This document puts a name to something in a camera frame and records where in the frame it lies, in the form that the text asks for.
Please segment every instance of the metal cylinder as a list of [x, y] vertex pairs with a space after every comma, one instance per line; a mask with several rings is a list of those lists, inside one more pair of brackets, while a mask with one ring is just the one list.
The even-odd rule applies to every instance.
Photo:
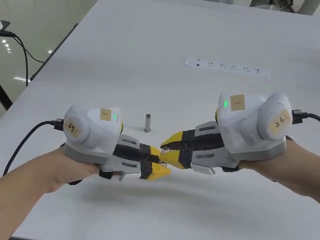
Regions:
[[145, 115], [145, 127], [144, 131], [149, 133], [151, 131], [151, 114]]

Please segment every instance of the black cable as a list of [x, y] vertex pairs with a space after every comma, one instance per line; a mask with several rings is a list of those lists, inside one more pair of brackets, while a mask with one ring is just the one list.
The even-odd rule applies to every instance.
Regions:
[[12, 31], [0, 30], [0, 37], [12, 38], [14, 37], [14, 33]]
[[[13, 37], [13, 39], [22, 47], [21, 43], [20, 43], [15, 37]], [[25, 49], [25, 50], [26, 50], [26, 52], [29, 54], [29, 56], [30, 56], [33, 60], [35, 60], [36, 62], [42, 63], [42, 64], [45, 63], [44, 61], [40, 61], [40, 60], [38, 60], [38, 59], [35, 59], [34, 56], [32, 56], [32, 54], [31, 54], [27, 49]]]
[[285, 11], [286, 13], [291, 13], [291, 14], [297, 14], [297, 13], [298, 13], [297, 11], [295, 11], [295, 10], [293, 9], [292, 6], [286, 7], [284, 11]]
[[20, 144], [18, 145], [18, 147], [16, 148], [16, 150], [14, 151], [12, 157], [10, 158], [10, 160], [8, 161], [8, 163], [5, 166], [4, 172], [2, 176], [5, 176], [8, 171], [9, 168], [12, 164], [12, 162], [14, 161], [15, 157], [17, 156], [18, 152], [20, 151], [20, 149], [22, 148], [22, 146], [26, 143], [26, 141], [28, 140], [28, 138], [41, 126], [43, 125], [52, 125], [52, 126], [56, 126], [57, 121], [43, 121], [41, 123], [39, 123], [38, 125], [36, 125], [34, 128], [31, 129], [31, 131], [24, 137], [24, 139], [20, 142]]
[[302, 124], [304, 119], [315, 119], [320, 122], [320, 116], [313, 114], [313, 113], [307, 113], [302, 112], [300, 109], [298, 110], [292, 110], [292, 124]]
[[28, 81], [29, 81], [29, 66], [28, 66], [28, 56], [27, 56], [27, 50], [26, 47], [24, 45], [24, 43], [22, 42], [21, 38], [19, 36], [17, 36], [16, 34], [13, 33], [13, 36], [11, 37], [13, 39], [17, 38], [20, 41], [20, 45], [23, 49], [23, 53], [24, 53], [24, 60], [25, 60], [25, 87], [28, 87]]
[[320, 116], [316, 115], [316, 114], [313, 114], [313, 113], [303, 113], [301, 115], [302, 119], [308, 119], [308, 118], [311, 118], [311, 119], [315, 119], [315, 120], [318, 120], [320, 122]]

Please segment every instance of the white power strip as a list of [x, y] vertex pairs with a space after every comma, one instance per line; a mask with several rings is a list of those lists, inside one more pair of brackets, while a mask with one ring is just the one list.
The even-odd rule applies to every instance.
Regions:
[[270, 78], [270, 73], [267, 69], [240, 64], [231, 64], [223, 61], [212, 61], [196, 57], [187, 57], [185, 60], [185, 65], [190, 68], [211, 69], [214, 71], [223, 71], [226, 73], [248, 75], [252, 77], [261, 77], [266, 79]]

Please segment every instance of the handwritten number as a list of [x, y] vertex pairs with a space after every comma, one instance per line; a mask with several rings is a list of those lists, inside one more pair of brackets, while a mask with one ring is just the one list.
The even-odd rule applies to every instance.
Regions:
[[72, 129], [71, 132], [73, 133], [75, 130], [75, 126], [72, 123], [70, 123], [68, 127]]

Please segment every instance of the table surface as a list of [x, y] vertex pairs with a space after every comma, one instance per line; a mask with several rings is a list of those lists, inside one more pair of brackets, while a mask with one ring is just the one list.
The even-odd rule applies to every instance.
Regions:
[[[0, 120], [1, 172], [37, 123], [74, 103], [122, 109], [124, 133], [159, 146], [214, 119], [221, 92], [285, 93], [320, 113], [320, 18], [196, 0], [100, 0]], [[185, 66], [186, 57], [259, 66], [270, 79]], [[143, 132], [145, 114], [152, 131]], [[320, 154], [306, 120], [290, 136]], [[53, 150], [49, 126], [25, 144], [12, 168]], [[149, 182], [93, 176], [46, 194], [14, 234], [35, 240], [316, 240], [320, 207], [257, 173], [208, 176], [172, 169]]]

